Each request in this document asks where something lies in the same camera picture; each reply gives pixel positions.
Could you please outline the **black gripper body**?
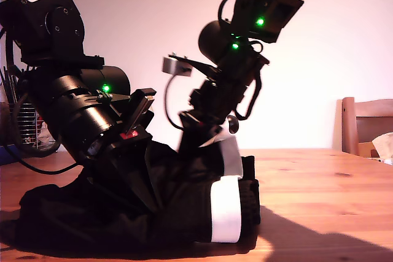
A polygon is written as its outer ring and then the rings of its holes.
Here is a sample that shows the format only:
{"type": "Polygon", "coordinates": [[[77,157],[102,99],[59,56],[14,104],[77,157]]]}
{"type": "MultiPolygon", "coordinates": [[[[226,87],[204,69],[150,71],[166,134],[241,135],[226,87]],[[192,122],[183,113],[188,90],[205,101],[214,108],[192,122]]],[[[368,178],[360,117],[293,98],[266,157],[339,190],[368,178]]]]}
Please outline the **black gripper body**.
{"type": "Polygon", "coordinates": [[[129,141],[152,140],[146,131],[152,103],[152,90],[136,90],[130,96],[73,90],[66,95],[67,151],[83,164],[101,155],[116,155],[129,141]]]}
{"type": "Polygon", "coordinates": [[[244,98],[247,85],[239,82],[204,81],[199,89],[190,94],[193,107],[179,114],[184,128],[197,125],[221,125],[244,98]]]}

